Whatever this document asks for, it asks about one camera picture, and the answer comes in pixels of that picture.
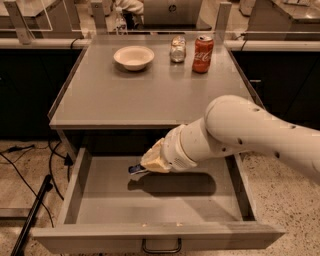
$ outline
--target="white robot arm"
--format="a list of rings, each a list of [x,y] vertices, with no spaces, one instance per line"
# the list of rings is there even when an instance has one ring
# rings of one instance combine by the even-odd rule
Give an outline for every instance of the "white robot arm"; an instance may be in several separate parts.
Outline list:
[[[141,160],[149,171],[184,171],[243,151],[274,156],[320,185],[320,132],[271,115],[244,98],[221,96],[203,118],[172,129]]]

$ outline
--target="white bowl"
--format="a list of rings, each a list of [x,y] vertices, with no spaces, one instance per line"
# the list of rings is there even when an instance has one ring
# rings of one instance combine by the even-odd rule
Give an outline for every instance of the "white bowl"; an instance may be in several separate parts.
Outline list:
[[[154,53],[147,47],[128,46],[116,51],[113,58],[127,70],[138,71],[145,68],[153,60]]]

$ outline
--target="coca-cola can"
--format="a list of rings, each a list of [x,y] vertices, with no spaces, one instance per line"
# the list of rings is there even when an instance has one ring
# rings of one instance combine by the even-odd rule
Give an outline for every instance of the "coca-cola can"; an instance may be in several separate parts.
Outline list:
[[[195,53],[192,70],[197,73],[206,73],[211,63],[213,38],[208,35],[199,36],[195,42]]]

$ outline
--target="small can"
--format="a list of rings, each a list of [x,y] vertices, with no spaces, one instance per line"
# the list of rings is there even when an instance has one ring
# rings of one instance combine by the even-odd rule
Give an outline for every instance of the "small can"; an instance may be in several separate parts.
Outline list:
[[[194,60],[192,64],[193,71],[197,73],[208,72],[211,63],[213,45],[213,38],[211,36],[202,35],[196,39]]]
[[[186,58],[186,39],[176,36],[171,41],[170,58],[172,62],[183,62]]]

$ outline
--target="open drawer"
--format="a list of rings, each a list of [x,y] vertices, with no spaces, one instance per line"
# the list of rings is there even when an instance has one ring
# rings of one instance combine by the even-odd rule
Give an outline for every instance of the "open drawer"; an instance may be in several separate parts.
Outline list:
[[[33,236],[52,253],[174,253],[263,249],[284,233],[251,214],[234,157],[183,173],[128,174],[139,160],[80,148],[57,226]]]

